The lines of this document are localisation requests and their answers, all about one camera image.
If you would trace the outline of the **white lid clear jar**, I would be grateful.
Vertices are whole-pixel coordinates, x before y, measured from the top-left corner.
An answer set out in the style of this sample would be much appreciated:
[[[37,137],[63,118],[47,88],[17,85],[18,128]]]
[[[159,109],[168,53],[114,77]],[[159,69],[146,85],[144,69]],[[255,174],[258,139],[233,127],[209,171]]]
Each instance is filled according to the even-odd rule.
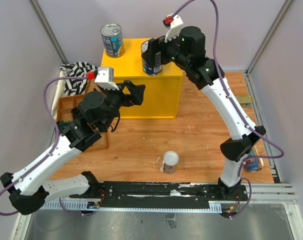
[[[160,171],[166,174],[173,174],[176,171],[178,163],[179,155],[173,150],[167,151],[163,155],[163,161]]]

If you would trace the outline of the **blue label tin can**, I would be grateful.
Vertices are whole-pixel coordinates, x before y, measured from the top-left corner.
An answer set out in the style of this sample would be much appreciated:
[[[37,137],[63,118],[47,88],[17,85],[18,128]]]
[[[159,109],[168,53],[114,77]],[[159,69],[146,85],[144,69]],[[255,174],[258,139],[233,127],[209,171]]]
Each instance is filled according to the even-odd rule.
[[[116,23],[109,23],[100,29],[102,42],[106,54],[111,58],[118,58],[125,54],[122,28]]]

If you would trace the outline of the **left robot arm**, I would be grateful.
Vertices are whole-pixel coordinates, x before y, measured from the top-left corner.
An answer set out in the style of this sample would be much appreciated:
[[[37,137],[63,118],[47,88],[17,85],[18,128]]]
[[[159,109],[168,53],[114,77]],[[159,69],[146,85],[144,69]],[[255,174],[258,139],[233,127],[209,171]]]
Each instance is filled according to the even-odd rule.
[[[90,171],[61,180],[48,179],[62,165],[97,142],[113,120],[120,118],[121,107],[140,106],[146,89],[144,84],[135,85],[130,80],[112,83],[111,88],[102,84],[98,87],[72,109],[73,120],[46,152],[22,170],[6,172],[0,177],[12,206],[22,215],[36,212],[51,200],[71,195],[93,198],[98,194],[99,182]]]

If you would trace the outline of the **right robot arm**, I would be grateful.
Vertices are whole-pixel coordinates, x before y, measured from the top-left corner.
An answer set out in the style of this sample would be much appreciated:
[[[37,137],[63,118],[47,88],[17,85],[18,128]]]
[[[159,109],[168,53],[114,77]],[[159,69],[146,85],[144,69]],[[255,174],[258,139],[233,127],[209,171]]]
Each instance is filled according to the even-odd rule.
[[[243,163],[253,146],[266,134],[266,129],[257,126],[242,109],[230,90],[224,71],[214,59],[206,56],[205,42],[206,37],[198,27],[187,26],[172,40],[165,36],[149,39],[141,56],[149,67],[174,63],[220,114],[230,138],[220,145],[225,161],[218,179],[218,195],[223,200],[230,200],[241,185]]]

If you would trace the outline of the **dark blue tin can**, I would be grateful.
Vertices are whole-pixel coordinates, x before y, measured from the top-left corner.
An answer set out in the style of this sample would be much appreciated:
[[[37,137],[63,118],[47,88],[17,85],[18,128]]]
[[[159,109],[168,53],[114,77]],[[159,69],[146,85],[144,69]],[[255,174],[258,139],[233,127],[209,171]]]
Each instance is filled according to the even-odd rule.
[[[147,75],[156,76],[163,70],[161,52],[159,49],[150,50],[149,45],[149,41],[146,40],[140,46],[142,69]]]

